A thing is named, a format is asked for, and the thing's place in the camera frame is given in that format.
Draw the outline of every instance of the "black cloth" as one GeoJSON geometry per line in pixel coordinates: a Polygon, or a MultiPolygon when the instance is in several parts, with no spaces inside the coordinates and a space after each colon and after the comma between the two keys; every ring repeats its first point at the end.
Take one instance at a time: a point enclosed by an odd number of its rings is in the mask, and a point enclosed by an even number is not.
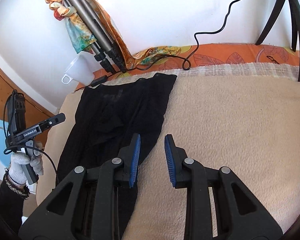
{"type": "Polygon", "coordinates": [[[23,202],[24,198],[13,192],[3,180],[0,185],[0,215],[16,234],[22,224],[23,202]]]}
{"type": "MultiPolygon", "coordinates": [[[[156,73],[133,83],[85,88],[75,113],[75,125],[60,156],[59,180],[78,165],[94,168],[117,157],[119,149],[130,144],[134,133],[141,137],[141,164],[157,142],[176,78],[156,73]]],[[[132,189],[118,189],[120,237],[137,194],[136,184],[132,189]]]]}

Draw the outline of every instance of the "black tripod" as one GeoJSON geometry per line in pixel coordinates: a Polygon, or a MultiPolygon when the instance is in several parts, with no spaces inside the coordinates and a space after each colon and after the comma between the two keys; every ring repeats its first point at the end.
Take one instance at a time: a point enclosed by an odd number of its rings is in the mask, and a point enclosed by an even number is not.
{"type": "MultiPolygon", "coordinates": [[[[299,47],[300,47],[300,5],[298,0],[288,0],[290,5],[290,12],[291,12],[291,22],[292,22],[292,41],[291,41],[291,48],[294,52],[296,52],[297,48],[297,39],[299,33],[299,47]]],[[[259,39],[256,42],[256,45],[260,45],[268,33],[270,32],[272,26],[274,25],[275,21],[277,20],[282,7],[284,5],[285,0],[276,0],[270,18],[263,29],[259,39]]],[[[300,62],[299,62],[299,77],[298,81],[300,82],[300,62]]]]}
{"type": "Polygon", "coordinates": [[[112,67],[109,60],[106,58],[105,53],[113,60],[117,67],[122,71],[126,72],[125,62],[120,51],[118,44],[113,40],[111,35],[102,25],[99,16],[93,10],[91,5],[86,0],[63,0],[66,6],[73,6],[85,23],[90,29],[95,38],[96,42],[90,44],[92,50],[95,52],[95,59],[100,62],[100,65],[112,74],[116,73],[116,70],[112,67]]]}

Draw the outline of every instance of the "light blue object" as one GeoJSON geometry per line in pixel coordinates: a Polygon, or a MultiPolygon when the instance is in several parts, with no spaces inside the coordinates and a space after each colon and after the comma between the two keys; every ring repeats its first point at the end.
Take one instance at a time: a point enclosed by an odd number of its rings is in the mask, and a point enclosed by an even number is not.
{"type": "MultiPolygon", "coordinates": [[[[7,131],[8,128],[8,122],[4,122],[5,129],[7,131]]],[[[0,120],[0,162],[5,166],[9,167],[10,165],[10,159],[11,159],[11,154],[5,155],[3,154],[3,151],[6,149],[6,144],[5,144],[5,135],[3,131],[3,122],[0,120]]]]}
{"type": "Polygon", "coordinates": [[[80,26],[75,26],[71,22],[69,17],[66,17],[65,21],[66,30],[68,31],[68,35],[76,53],[79,53],[80,51],[88,47],[91,43],[96,41],[96,38],[91,33],[86,33],[80,28],[80,26]]]}

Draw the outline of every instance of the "gloved hand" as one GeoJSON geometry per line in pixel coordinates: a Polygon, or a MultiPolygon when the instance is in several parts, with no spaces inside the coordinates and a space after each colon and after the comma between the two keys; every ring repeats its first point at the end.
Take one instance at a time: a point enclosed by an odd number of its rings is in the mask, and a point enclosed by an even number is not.
{"type": "MultiPolygon", "coordinates": [[[[42,144],[37,143],[37,148],[42,148],[42,144]]],[[[26,183],[27,178],[21,167],[22,164],[30,164],[33,167],[35,174],[41,176],[43,175],[43,166],[42,166],[42,155],[40,152],[34,150],[34,155],[29,158],[23,152],[17,152],[11,154],[11,164],[9,168],[10,178],[17,184],[23,185],[26,183]]]]}

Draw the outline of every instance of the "black plastic gripper frame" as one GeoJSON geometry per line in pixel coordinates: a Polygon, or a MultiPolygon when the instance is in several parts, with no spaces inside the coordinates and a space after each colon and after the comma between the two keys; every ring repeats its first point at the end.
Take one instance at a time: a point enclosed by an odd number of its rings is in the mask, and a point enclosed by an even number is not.
{"type": "Polygon", "coordinates": [[[137,177],[140,135],[102,166],[74,168],[19,230],[22,240],[119,240],[118,187],[137,177]]]}
{"type": "Polygon", "coordinates": [[[170,181],[187,188],[184,240],[278,240],[282,230],[266,208],[228,167],[204,167],[165,137],[170,181]],[[208,187],[212,187],[218,236],[212,237],[208,187]]]}

